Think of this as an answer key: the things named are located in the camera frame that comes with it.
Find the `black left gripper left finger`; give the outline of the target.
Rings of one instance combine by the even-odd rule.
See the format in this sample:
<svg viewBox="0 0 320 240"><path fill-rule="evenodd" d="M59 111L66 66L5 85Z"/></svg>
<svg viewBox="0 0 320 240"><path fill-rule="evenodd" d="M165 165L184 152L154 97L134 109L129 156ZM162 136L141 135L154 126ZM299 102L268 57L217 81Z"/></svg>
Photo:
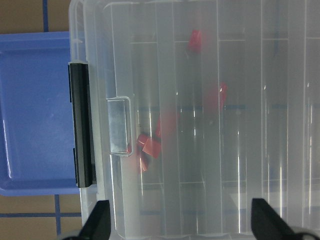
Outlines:
<svg viewBox="0 0 320 240"><path fill-rule="evenodd" d="M111 235L111 212L108 200L99 200L79 232L81 240L108 240Z"/></svg>

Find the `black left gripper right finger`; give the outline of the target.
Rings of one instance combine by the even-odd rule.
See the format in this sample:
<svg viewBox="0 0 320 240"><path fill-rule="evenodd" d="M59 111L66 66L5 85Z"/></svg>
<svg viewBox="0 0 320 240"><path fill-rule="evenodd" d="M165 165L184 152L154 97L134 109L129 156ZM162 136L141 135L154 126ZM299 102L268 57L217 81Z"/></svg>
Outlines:
<svg viewBox="0 0 320 240"><path fill-rule="evenodd" d="M300 239L263 198L252 199L251 231L257 240Z"/></svg>

